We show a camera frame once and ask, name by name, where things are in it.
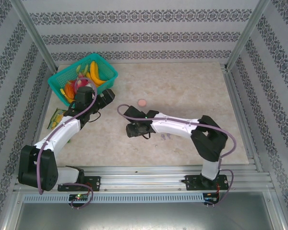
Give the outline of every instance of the teal basket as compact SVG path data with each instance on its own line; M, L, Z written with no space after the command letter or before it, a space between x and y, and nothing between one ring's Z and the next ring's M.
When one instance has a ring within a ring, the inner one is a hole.
M89 65L90 69L92 61L95 61L98 65L99 78L103 81L107 81L97 88L97 93L100 94L103 90L109 89L113 86L114 80L118 76L116 70L100 55L90 54L48 79L50 88L66 106L69 106L70 104L66 100L65 96L60 92L60 89L64 89L67 81L77 79L78 75L76 69L79 65L81 65L80 71L82 71L86 65Z

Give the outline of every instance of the aluminum frame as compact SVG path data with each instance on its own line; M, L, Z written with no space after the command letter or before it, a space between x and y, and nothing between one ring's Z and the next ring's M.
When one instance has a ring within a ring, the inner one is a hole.
M36 26L34 25L28 11L25 9L22 0L11 0L11 4L15 11L17 12L18 16L22 20L23 24L27 28L28 33L30 34L31 38L33 39L34 43L36 44L39 52L43 56L44 60L46 61L48 67L50 68L52 73L57 72L57 65L51 56L44 40L42 39L41 35L39 34Z
M263 172L257 152L255 151L248 126L244 117L242 106L237 99L232 77L226 72L225 67L221 66L224 74L228 93L237 118L239 129L246 151L249 155L249 165L224 165L234 171L235 178L230 192L262 192L266 201L270 219L275 230L287 230L288 226L277 198L275 188L270 177L270 173ZM47 111L51 91L47 95L44 113ZM102 177L100 191L95 194L109 194L113 196L134 195L134 194L174 194L178 196L188 195L194 191L186 191L185 184L180 180L187 174L200 174L202 166L143 166L143 167L82 167L88 176L98 175ZM231 180L230 173L225 173L228 180ZM17 220L24 203L26 195L36 195L38 191L26 185L16 183L13 188L12 198L8 205L2 230L15 229ZM48 196L58 194L68 194L58 192L57 188L46 192Z
M241 51L243 50L244 45L246 44L247 40L251 36L256 24L258 23L261 15L263 14L264 10L268 6L270 0L259 0L253 13L250 16L241 36L239 37L237 44L235 45L233 51L231 52L228 61L227 61L227 69L232 69L234 66L237 58L239 57Z

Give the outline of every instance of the beige marble surface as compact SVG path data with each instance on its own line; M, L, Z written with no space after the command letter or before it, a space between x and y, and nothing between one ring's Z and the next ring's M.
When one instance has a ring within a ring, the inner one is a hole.
M138 109L137 101L146 99L142 108L157 110L182 118L212 117L217 124L237 139L237 149L225 157L224 164L248 164L248 159L231 106L219 63L156 63L114 64L119 73L112 90L115 100L100 110L101 118L87 123L57 158L58 166L154 166L202 164L190 139L171 135L163 140L161 134L128 138L128 121L119 116L119 104L130 104ZM56 108L66 106L52 93L41 139ZM229 139L225 151L231 149Z

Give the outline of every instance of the robotic arm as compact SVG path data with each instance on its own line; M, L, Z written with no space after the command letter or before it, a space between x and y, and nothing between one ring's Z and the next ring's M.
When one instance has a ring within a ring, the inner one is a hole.
M145 134L150 135L150 133L170 133L191 139L198 153L204 160L201 173L203 184L210 184L211 181L215 180L219 173L220 153L225 147L228 137L220 131L192 125L194 123L200 123L220 128L211 117L203 115L201 119L188 120L167 116L154 110L150 110L145 114L133 106L130 106L123 116L159 119L139 121L126 118L130 122L130 124L126 126L127 136L130 138L143 136Z
M41 155L40 183L42 190L50 191L55 185L65 183L84 184L85 176L82 169L69 166L57 167L55 158L68 140L78 133L89 121L90 115L97 113L99 109L111 103L115 97L112 90L103 91L97 96L96 102L88 111L66 123L70 118L78 115L89 107L92 103L92 94L93 90L90 87L79 88L74 108L69 107L60 124L47 136L49 137L55 132L46 145L47 149L44 149ZM204 185L207 190L215 187L215 180L219 174L220 152L225 147L228 137L220 131L194 124L205 124L219 128L210 117L204 115L201 119L188 120L167 116L153 110L145 114L133 106L130 106L123 116L130 118L127 118L130 124L126 126L127 135L130 138L161 132L190 138L198 153L204 159L203 169L200 175L200 187ZM137 121L132 118L154 118L159 120ZM26 145L22 148L18 173L19 183L37 188L37 156L46 142L47 137L33 146Z
M90 87L80 87L77 92L77 98L69 109L64 113L64 117L59 125L51 133L34 146L24 146L20 153L20 164L18 171L18 181L37 188L36 164L37 155L47 138L54 135L48 141L47 149L44 149L40 161L40 181L41 188L50 191L55 185L65 183L84 183L84 171L76 167L57 167L55 158L68 142L68 140L78 133L89 121L90 115L98 112L99 109L114 100L112 90L104 90L97 96L93 106L84 114L65 124L66 121L84 111L92 103L93 89Z

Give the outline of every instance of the patterned wallpaper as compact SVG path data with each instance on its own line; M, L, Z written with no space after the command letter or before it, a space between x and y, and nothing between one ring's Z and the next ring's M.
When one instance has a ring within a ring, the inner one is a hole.
M225 64L258 0L25 0L56 63Z
M32 144L51 75L8 0L0 0L0 218L20 150Z
M269 3L231 71L288 222L288 0Z

